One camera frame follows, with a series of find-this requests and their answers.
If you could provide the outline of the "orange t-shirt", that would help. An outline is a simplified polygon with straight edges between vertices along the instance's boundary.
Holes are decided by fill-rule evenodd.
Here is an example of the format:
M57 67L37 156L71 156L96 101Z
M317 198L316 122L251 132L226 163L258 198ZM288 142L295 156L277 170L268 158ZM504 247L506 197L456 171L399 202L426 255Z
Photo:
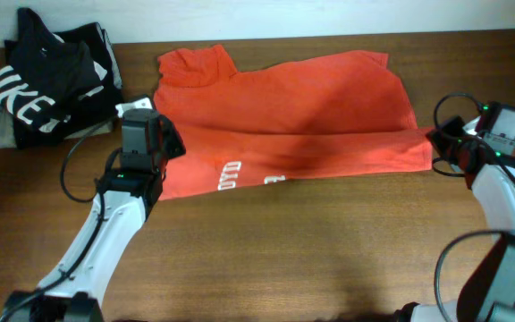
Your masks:
M167 166L165 200L432 165L386 53L352 50L242 72L216 45L176 49L158 63L156 109L186 148Z

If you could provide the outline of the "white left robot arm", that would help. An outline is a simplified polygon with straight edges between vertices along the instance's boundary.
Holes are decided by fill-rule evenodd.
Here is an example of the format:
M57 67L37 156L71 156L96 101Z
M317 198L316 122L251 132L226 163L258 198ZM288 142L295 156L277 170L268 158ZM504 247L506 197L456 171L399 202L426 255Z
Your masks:
M31 292L15 291L3 321L101 321L106 288L132 237L163 192L166 165L186 149L156 111L122 117L122 145L106 160L83 227L57 266Z

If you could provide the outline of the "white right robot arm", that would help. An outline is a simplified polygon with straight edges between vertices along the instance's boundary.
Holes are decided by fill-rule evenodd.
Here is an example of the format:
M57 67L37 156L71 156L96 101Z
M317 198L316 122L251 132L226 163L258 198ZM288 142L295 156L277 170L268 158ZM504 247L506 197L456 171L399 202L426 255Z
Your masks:
M435 304L416 302L393 314L395 321L515 321L515 112L485 113L470 128L461 118L436 123L427 135L442 160L456 165L484 210L487 229L451 241L435 265ZM460 242L491 235L494 245L455 301L443 301L440 274Z

